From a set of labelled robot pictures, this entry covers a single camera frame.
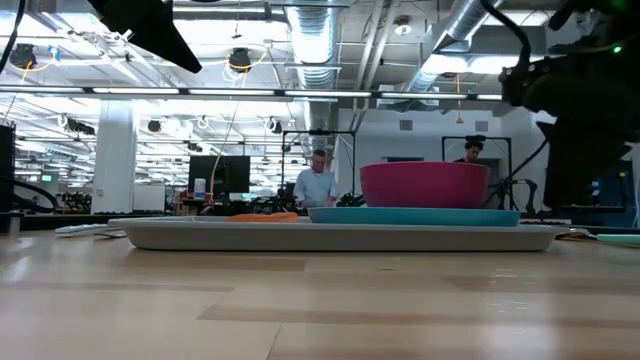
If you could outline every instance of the black equipment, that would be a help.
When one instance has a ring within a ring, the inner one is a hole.
[[[0,178],[13,179],[15,128],[0,126]],[[13,183],[0,182],[0,213],[13,210]]]
[[[513,185],[519,185],[519,184],[527,185],[527,187],[529,188],[529,196],[527,198],[527,204],[525,205],[525,211],[529,215],[535,215],[536,209],[533,205],[533,202],[536,196],[536,191],[538,191],[538,184],[534,183],[529,179],[524,179],[524,180],[504,179],[503,181],[500,181],[499,184],[493,186],[497,189],[497,191],[494,191],[491,196],[497,195],[498,199],[500,199],[498,210],[505,209],[504,201],[507,195],[509,194],[509,189],[513,188]],[[518,206],[516,204],[514,204],[514,207],[516,208],[516,210],[520,211],[520,209],[518,209]]]
[[[34,203],[31,199],[24,199],[24,198],[22,198],[22,197],[20,197],[20,196],[18,196],[16,194],[11,194],[10,199],[11,199],[11,202],[13,204],[12,207],[14,209],[17,209],[17,210],[30,210],[30,211],[37,212],[37,213],[49,214],[49,213],[52,213],[52,212],[56,211],[56,209],[58,208],[58,200],[56,200],[55,196],[49,194],[45,190],[42,190],[42,189],[40,189],[38,187],[35,187],[35,186],[27,184],[27,183],[23,183],[21,181],[0,177],[0,187],[6,186],[6,184],[9,184],[9,185],[14,186],[14,187],[18,186],[18,187],[25,188],[27,190],[34,191],[34,192],[44,196],[51,203],[51,207],[47,208],[47,207],[40,206],[40,205]]]
[[[160,123],[160,121],[151,120],[147,124],[147,129],[149,129],[149,131],[151,132],[160,132],[160,130],[162,130],[162,124]]]
[[[20,69],[33,69],[38,61],[33,54],[33,45],[18,44],[9,55],[9,62]]]
[[[253,214],[275,214],[279,212],[297,212],[296,200],[282,189],[272,197],[257,197],[249,203],[248,209]]]
[[[207,181],[207,192],[211,188],[211,173],[217,156],[191,156],[189,159],[188,192],[193,193],[195,179]],[[248,193],[251,173],[250,156],[221,156],[214,176],[215,194]]]
[[[296,183],[286,183],[284,186],[284,195],[292,199],[295,198],[294,191],[296,189]]]
[[[481,146],[484,147],[483,144],[487,140],[504,141],[507,144],[507,171],[509,171],[509,174],[513,174],[513,151],[512,151],[512,141],[510,137],[492,137],[492,136],[484,136],[484,135],[443,136],[442,139],[440,140],[440,147],[442,151],[442,161],[447,161],[446,159],[447,140],[464,140],[466,141],[465,149],[468,149],[470,145],[478,146],[478,144],[480,144],[480,146],[478,147],[481,147]],[[502,187],[505,187],[504,191],[507,191],[507,194],[513,193],[514,182],[510,181],[510,178],[508,179],[508,181],[501,182],[501,184],[502,184]],[[496,194],[499,194],[499,192],[501,191],[502,190],[499,187],[496,187],[496,190],[489,196],[489,198],[485,201],[484,205],[487,205],[491,201],[493,196]],[[514,207],[516,207],[516,205],[515,205],[515,202],[513,201],[513,196],[509,196],[509,209],[513,210]]]
[[[132,33],[132,44],[197,73],[202,65],[173,25],[173,1],[88,0],[109,30]]]
[[[251,59],[247,48],[235,48],[229,55],[229,67],[239,74],[251,71]]]
[[[550,49],[561,56],[530,62],[525,33],[487,0],[484,8],[522,43],[518,64],[500,74],[503,100],[556,116],[538,124],[549,142],[544,203],[557,209],[638,142],[640,2],[567,0],[549,21],[560,29],[573,13],[600,16],[589,36]]]
[[[76,214],[89,214],[91,213],[92,196],[90,194],[82,194],[79,192],[56,195],[56,198],[60,197],[62,202],[69,208],[72,213]]]
[[[361,207],[367,202],[364,199],[364,195],[353,196],[351,193],[344,194],[340,200],[336,203],[337,207]]]
[[[95,136],[96,129],[81,123],[80,121],[68,118],[67,119],[67,130],[76,134],[85,134],[90,136]]]

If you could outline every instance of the pink bowl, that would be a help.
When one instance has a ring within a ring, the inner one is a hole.
[[[360,169],[370,207],[477,209],[487,198],[489,168],[447,162],[395,162]]]

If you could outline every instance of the person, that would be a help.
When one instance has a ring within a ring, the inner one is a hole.
[[[458,159],[454,162],[462,162],[462,163],[475,163],[478,160],[478,156],[482,152],[484,145],[481,142],[467,142],[464,145],[467,153],[462,159]]]
[[[298,174],[293,195],[302,208],[333,206],[338,200],[338,184],[333,174],[325,169],[326,164],[325,151],[315,150],[311,167]]]

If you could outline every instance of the metal frame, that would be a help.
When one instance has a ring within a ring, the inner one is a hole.
[[[507,143],[507,166],[509,170],[509,174],[513,172],[513,152],[511,149],[511,138],[510,137],[493,137],[493,136],[482,136],[485,140],[500,140]],[[441,140],[441,148],[442,148],[442,161],[446,161],[445,158],[445,145],[447,140],[467,140],[467,136],[443,136]],[[515,206],[515,202],[513,201],[513,184],[509,184],[509,208],[513,210]]]
[[[288,90],[251,88],[195,88],[195,87],[83,87],[2,85],[0,93],[39,94],[65,98],[100,99],[201,99],[227,101],[291,101],[308,99],[390,99],[390,100],[466,100],[501,102],[502,95],[448,92],[396,92],[366,90]]]
[[[325,131],[325,130],[284,130],[282,132],[282,164],[280,167],[280,186],[284,188],[284,148],[287,146],[287,135],[289,134],[308,134],[308,135],[351,135],[353,138],[353,151],[351,152],[351,194],[356,194],[356,132],[355,131]]]

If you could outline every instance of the black camera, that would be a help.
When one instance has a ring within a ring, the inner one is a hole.
[[[522,42],[518,64],[499,76],[503,100],[557,118],[538,125],[550,147],[544,203],[559,207],[629,152],[626,143],[640,139],[640,4],[566,1],[549,20],[552,30],[578,13],[598,22],[590,34],[552,47],[536,62],[529,60],[525,33],[488,1],[482,4]]]

